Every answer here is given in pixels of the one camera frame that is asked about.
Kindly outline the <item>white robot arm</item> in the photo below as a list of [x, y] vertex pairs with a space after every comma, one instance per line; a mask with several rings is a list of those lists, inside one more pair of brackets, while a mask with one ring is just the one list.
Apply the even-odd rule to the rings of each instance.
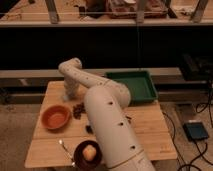
[[88, 88], [84, 108], [108, 170], [155, 171], [123, 111], [131, 101], [128, 88], [83, 71], [78, 58], [62, 62], [58, 69], [69, 95], [77, 91], [79, 84]]

